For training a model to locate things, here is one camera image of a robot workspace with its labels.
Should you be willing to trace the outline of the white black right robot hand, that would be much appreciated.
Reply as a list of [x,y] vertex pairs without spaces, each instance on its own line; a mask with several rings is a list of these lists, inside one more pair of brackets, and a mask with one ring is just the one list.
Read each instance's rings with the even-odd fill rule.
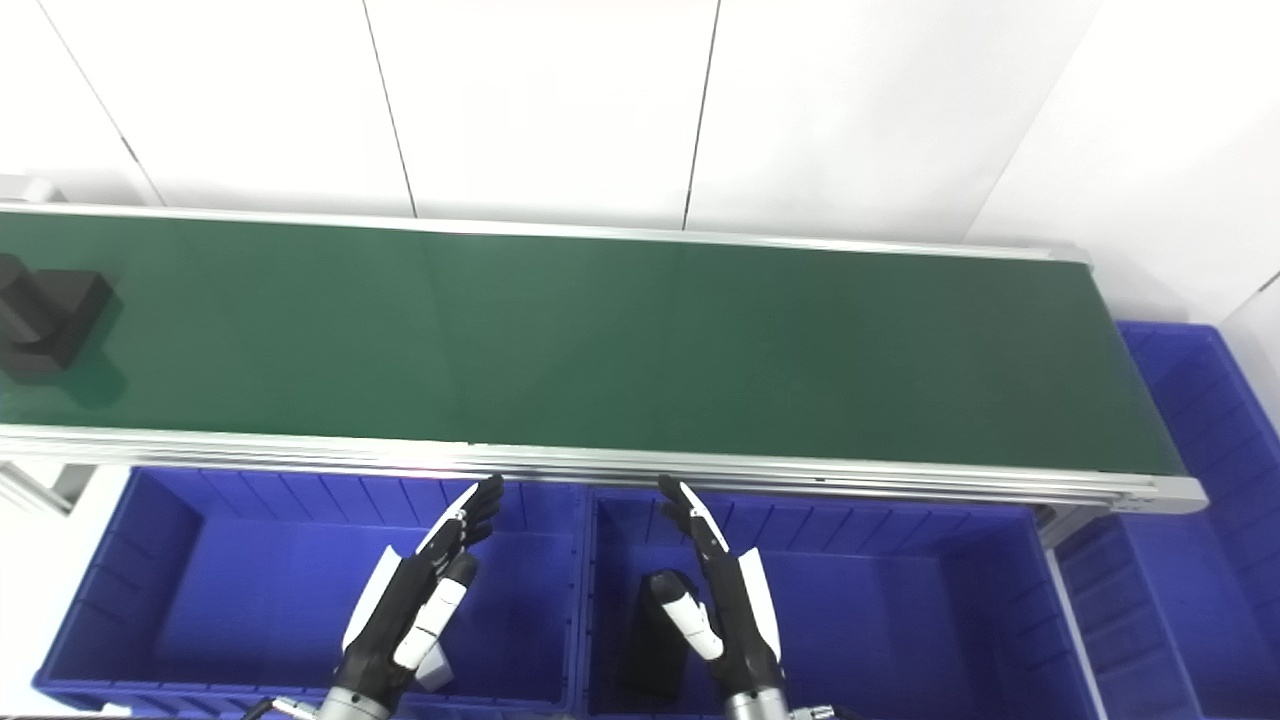
[[650,577],[650,596],[704,661],[722,700],[781,696],[780,633],[759,552],[736,555],[686,483],[662,475],[658,486],[664,515],[692,542],[710,600],[695,600],[691,582],[669,569]]

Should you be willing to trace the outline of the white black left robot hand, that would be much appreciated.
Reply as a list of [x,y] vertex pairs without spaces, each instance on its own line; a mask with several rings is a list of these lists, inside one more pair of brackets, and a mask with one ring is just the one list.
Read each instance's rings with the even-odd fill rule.
[[504,477],[490,475],[445,509],[413,553],[387,548],[343,639],[338,700],[398,708],[477,575],[470,550],[493,533],[504,491]]

